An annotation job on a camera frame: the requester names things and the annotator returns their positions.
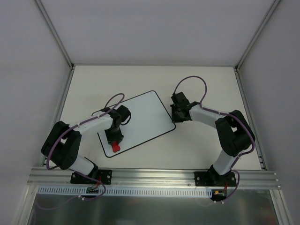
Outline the white whiteboard black rim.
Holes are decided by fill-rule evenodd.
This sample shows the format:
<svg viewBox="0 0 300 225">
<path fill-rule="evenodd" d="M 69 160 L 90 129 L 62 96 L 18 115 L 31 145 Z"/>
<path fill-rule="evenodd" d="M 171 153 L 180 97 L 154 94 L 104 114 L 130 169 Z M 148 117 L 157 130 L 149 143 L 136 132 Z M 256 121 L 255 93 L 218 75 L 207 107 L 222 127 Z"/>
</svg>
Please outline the white whiteboard black rim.
<svg viewBox="0 0 300 225">
<path fill-rule="evenodd" d="M 113 148 L 108 144 L 104 131 L 97 134 L 104 154 L 108 158 L 167 134 L 176 128 L 166 107 L 154 90 L 129 98 L 122 102 L 121 105 L 129 109 L 131 119 L 128 124 L 120 126 L 124 136 L 123 140 L 118 144 L 120 150 L 113 152 Z"/>
</svg>

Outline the red whiteboard eraser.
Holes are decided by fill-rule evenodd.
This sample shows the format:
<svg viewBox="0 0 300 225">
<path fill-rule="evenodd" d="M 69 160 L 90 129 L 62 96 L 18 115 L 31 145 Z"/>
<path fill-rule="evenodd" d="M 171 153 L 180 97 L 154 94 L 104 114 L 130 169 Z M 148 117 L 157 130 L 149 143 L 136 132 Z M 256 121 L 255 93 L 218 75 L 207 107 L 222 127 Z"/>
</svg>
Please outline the red whiteboard eraser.
<svg viewBox="0 0 300 225">
<path fill-rule="evenodd" d="M 113 143 L 112 143 L 112 151 L 113 151 L 114 153 L 120 151 L 120 146 L 119 146 L 118 142 L 113 142 Z"/>
</svg>

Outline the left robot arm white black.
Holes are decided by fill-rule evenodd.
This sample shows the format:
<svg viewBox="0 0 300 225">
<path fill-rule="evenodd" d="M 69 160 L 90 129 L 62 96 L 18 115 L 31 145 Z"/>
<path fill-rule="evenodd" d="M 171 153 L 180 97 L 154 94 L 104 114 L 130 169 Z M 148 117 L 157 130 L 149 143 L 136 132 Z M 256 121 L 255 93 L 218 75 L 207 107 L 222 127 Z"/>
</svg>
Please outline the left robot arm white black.
<svg viewBox="0 0 300 225">
<path fill-rule="evenodd" d="M 92 116 L 74 125 L 63 121 L 56 122 L 50 131 L 41 152 L 47 158 L 46 168 L 52 170 L 72 170 L 87 183 L 99 182 L 98 166 L 85 157 L 78 155 L 84 137 L 104 131 L 112 151 L 120 151 L 124 135 L 120 126 L 131 119 L 131 112 L 125 106 L 117 109 L 104 108 L 99 115 Z"/>
</svg>

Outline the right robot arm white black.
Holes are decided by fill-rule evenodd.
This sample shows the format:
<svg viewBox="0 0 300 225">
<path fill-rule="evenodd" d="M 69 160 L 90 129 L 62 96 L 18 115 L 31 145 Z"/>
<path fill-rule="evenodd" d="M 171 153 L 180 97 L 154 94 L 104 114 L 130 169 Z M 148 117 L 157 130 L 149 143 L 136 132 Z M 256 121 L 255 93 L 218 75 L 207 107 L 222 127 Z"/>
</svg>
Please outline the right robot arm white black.
<svg viewBox="0 0 300 225">
<path fill-rule="evenodd" d="M 200 106 L 199 103 L 171 105 L 172 121 L 197 121 L 217 131 L 221 152 L 213 165 L 200 177 L 205 185 L 220 186 L 232 172 L 232 167 L 250 146 L 255 147 L 255 136 L 243 114 L 234 110 L 222 112 Z"/>
</svg>

